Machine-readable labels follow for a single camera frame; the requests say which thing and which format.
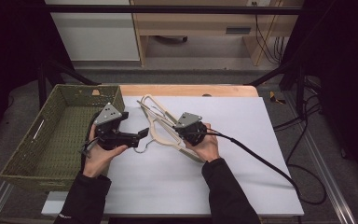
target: black jacket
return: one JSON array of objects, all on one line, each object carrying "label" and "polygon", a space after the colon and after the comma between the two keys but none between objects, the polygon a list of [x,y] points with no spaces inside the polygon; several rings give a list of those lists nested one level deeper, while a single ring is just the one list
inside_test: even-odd
[{"label": "black jacket", "polygon": [[[260,223],[225,160],[206,162],[202,167],[202,175],[210,189],[209,204],[213,224]],[[103,175],[94,179],[78,174],[54,223],[101,223],[110,184],[111,181]]]}]

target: floor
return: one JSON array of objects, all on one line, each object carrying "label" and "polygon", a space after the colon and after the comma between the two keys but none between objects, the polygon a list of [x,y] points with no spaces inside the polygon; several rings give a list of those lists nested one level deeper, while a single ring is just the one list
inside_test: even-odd
[{"label": "floor", "polygon": [[[140,67],[137,63],[118,62],[76,63],[76,67],[78,72],[85,77],[102,83],[244,84],[263,76],[277,66],[267,60],[264,60],[260,66],[252,66],[244,48],[243,42],[238,37],[190,36],[185,43],[156,37],[150,40],[145,67]],[[65,78],[68,82],[76,82],[70,77]],[[288,104],[293,94],[291,91],[281,92],[279,90],[277,83],[280,78],[275,77],[257,88],[259,95],[266,103],[273,126],[296,116]],[[271,91],[275,92],[278,100],[285,100],[286,104],[271,102]],[[306,97],[312,94],[311,91],[306,91]],[[36,83],[31,82],[17,88],[10,94],[8,100],[12,102],[12,105],[7,109],[0,123],[0,171],[37,115]],[[310,105],[317,104],[315,99],[310,101]],[[337,211],[331,203],[332,198],[328,198],[321,205],[303,203],[305,211],[305,216],[302,217],[303,222],[358,223],[358,166],[356,162],[341,158],[339,143],[331,132],[323,113],[315,113],[310,116],[308,130],[311,133],[312,141],[323,154],[332,176],[337,181],[355,221],[339,220]],[[276,132],[285,158],[300,134],[299,125]],[[317,174],[308,147],[309,144],[303,139],[291,161],[301,164]],[[323,196],[320,184],[312,176],[295,168],[290,168],[290,172],[305,198],[310,201],[318,201]],[[46,197],[45,192],[29,192],[14,188],[2,209],[0,223],[27,223],[24,221],[25,218],[29,223],[32,223],[29,219],[40,218],[46,220],[46,223],[52,223],[51,217],[40,215]],[[266,219],[264,222],[297,223],[297,219],[273,218]]]}]

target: white cabinet panel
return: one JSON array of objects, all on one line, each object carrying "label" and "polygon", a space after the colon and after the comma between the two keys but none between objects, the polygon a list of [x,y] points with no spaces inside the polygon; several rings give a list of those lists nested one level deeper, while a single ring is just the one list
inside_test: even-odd
[{"label": "white cabinet panel", "polygon": [[[46,0],[46,4],[128,5],[126,0]],[[72,61],[139,61],[130,13],[51,13]]]}]

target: woven basket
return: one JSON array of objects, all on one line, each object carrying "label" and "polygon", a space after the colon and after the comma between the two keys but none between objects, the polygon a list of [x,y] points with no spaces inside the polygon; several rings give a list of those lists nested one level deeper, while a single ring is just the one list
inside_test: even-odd
[{"label": "woven basket", "polygon": [[0,176],[22,189],[69,190],[90,120],[109,102],[124,111],[119,86],[57,85]]}]

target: person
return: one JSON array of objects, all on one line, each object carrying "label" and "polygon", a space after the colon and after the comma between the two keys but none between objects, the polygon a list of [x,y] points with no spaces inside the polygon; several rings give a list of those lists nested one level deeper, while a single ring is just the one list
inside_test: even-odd
[{"label": "person", "polygon": [[[205,125],[210,132],[211,124]],[[89,140],[94,138],[94,133],[95,125],[92,125]],[[249,204],[234,174],[231,173],[226,161],[220,157],[216,136],[205,135],[204,140],[195,147],[186,141],[185,144],[205,161],[201,173],[210,189],[212,223],[260,223],[257,213]],[[101,173],[113,158],[127,148],[120,146],[114,150],[104,150],[96,144],[90,150],[84,170],[76,176],[55,224],[101,223],[105,196],[111,184],[110,179]]]}]

